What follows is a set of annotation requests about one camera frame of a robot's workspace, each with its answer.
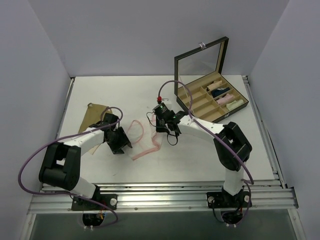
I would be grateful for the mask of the white underwear pink trim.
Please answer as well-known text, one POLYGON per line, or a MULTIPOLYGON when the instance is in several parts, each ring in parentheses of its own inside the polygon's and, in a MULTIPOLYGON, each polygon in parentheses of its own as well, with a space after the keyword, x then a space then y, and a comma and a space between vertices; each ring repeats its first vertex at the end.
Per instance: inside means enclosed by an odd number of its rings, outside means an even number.
POLYGON ((133 120, 126 133, 132 145, 127 154, 133 161, 161 149, 162 135, 146 118, 133 120))

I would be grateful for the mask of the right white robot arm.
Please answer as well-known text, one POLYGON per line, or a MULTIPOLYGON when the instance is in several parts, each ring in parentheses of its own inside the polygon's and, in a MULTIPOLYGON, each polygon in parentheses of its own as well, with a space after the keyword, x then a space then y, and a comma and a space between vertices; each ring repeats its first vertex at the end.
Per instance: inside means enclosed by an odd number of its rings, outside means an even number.
POLYGON ((218 159, 225 168, 223 203, 230 207, 238 203, 244 173, 247 173, 251 182, 253 181, 246 166, 252 145, 240 127, 234 122, 220 124, 202 120, 185 111, 175 113, 164 102, 159 103, 152 111, 158 133, 167 133, 176 139, 180 135, 190 135, 214 145, 218 159))

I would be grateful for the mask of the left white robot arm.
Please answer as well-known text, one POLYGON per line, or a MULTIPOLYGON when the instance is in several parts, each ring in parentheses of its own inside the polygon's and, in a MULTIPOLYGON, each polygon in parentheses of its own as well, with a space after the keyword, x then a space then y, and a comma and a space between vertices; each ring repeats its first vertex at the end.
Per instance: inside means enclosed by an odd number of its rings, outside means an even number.
POLYGON ((81 177, 81 157, 103 143, 107 143, 114 155, 124 154, 125 147, 132 148, 119 122, 118 116, 106 113, 102 120, 86 129, 87 134, 50 144, 39 171, 40 182, 83 197, 82 202, 88 209, 97 209, 101 203, 100 188, 81 177))

